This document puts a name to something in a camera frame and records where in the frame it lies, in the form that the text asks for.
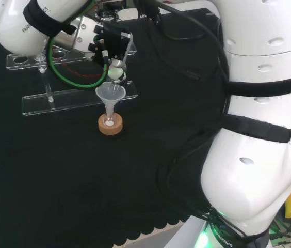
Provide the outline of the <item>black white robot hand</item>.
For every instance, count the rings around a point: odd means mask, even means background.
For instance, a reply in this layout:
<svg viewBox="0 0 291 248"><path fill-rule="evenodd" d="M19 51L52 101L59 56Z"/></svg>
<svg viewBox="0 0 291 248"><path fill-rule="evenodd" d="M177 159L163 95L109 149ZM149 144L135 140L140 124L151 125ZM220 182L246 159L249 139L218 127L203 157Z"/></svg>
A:
<svg viewBox="0 0 291 248"><path fill-rule="evenodd" d="M72 48L104 68L105 78L115 84L126 80L126 60L133 45L128 29L96 17L80 18Z"/></svg>

